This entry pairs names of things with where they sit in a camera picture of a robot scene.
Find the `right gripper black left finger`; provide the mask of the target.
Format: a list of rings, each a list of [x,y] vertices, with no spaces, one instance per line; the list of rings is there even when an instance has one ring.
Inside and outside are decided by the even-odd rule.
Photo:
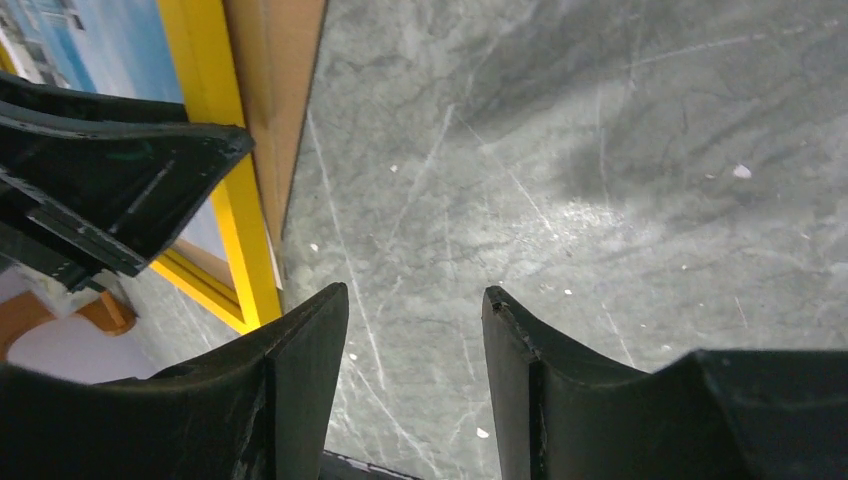
[[[282,318],[147,379],[1,367],[5,479],[315,479],[346,342],[333,283]]]

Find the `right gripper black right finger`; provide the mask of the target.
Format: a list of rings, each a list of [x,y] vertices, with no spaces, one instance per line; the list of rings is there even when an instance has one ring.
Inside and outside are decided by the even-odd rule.
[[[654,373],[482,300],[506,479],[843,479],[843,350],[695,350]]]

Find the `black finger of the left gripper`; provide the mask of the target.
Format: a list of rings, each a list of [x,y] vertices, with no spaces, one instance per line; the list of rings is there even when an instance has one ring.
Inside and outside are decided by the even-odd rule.
[[[169,248],[252,151],[177,103],[1,76],[1,263],[103,291]]]

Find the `building and sky photo print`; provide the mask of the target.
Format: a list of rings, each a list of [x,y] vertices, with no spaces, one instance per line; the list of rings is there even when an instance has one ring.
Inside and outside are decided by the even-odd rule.
[[[64,89],[177,103],[187,113],[153,2],[15,1],[11,8],[15,17],[30,17],[32,29],[46,40],[68,80]],[[197,241],[222,253],[210,195],[176,240]]]

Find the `brown cardboard backing board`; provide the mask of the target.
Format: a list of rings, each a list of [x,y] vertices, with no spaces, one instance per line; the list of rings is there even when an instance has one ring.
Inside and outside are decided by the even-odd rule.
[[[245,175],[213,196],[224,252],[193,240],[185,254],[234,288],[278,284],[282,231],[317,50],[324,1],[163,1],[160,4],[185,104],[194,121],[246,127],[256,145]]]

